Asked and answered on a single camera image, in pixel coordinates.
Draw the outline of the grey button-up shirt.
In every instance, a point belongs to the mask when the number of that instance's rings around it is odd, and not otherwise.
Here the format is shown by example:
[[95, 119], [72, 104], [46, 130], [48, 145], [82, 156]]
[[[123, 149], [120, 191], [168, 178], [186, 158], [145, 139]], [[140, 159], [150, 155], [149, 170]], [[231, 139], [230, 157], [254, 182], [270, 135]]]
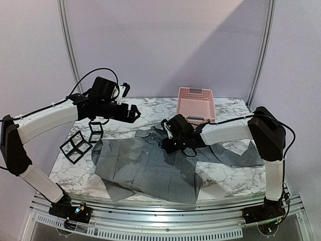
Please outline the grey button-up shirt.
[[208, 148], [195, 157], [182, 152], [167, 154], [160, 147], [166, 132], [153, 126], [129, 139], [100, 139], [91, 159], [113, 202], [142, 192], [171, 202], [195, 204], [202, 186], [198, 161], [221, 163]]

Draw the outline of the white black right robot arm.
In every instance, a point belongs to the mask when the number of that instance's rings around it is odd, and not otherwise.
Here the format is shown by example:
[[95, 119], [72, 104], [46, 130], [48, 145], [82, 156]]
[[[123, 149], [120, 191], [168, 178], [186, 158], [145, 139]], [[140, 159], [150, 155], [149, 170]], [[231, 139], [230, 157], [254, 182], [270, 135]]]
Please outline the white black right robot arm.
[[253, 113], [218, 123], [193, 126], [181, 114], [163, 120], [166, 131], [160, 147], [167, 154], [208, 148], [217, 161], [231, 167], [265, 167], [266, 188], [261, 205], [244, 208], [246, 223], [267, 222], [279, 226], [288, 215], [282, 200], [284, 191], [286, 132], [289, 127], [277, 120], [265, 107]]

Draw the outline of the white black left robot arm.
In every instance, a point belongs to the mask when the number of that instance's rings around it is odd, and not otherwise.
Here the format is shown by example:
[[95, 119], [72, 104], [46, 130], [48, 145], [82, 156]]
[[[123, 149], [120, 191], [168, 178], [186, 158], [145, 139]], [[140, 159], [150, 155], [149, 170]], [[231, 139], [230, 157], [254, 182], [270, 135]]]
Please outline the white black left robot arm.
[[49, 175], [32, 161], [26, 144], [33, 140], [51, 137], [53, 130], [74, 122], [97, 117], [133, 123], [140, 117], [136, 105], [122, 101], [130, 90], [128, 83], [118, 84], [103, 77], [96, 77], [84, 93], [70, 93], [59, 102], [21, 116], [6, 115], [1, 126], [1, 154], [6, 169], [20, 177], [49, 203], [49, 214], [64, 219], [65, 225], [73, 222], [89, 223], [92, 208], [74, 204], [67, 192], [49, 178]]

